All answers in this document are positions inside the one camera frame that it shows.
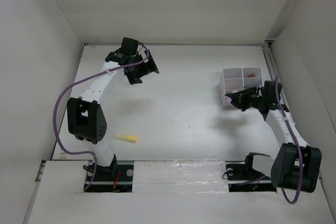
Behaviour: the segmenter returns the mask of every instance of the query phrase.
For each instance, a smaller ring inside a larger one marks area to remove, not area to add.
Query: wall
[[[296,0],[271,49],[302,136],[322,151],[321,174],[336,215],[336,0]]]
[[[82,42],[263,42],[286,0],[56,0]]]
[[[18,224],[53,151],[53,106],[73,82],[82,45],[55,0],[0,6],[0,216]]]

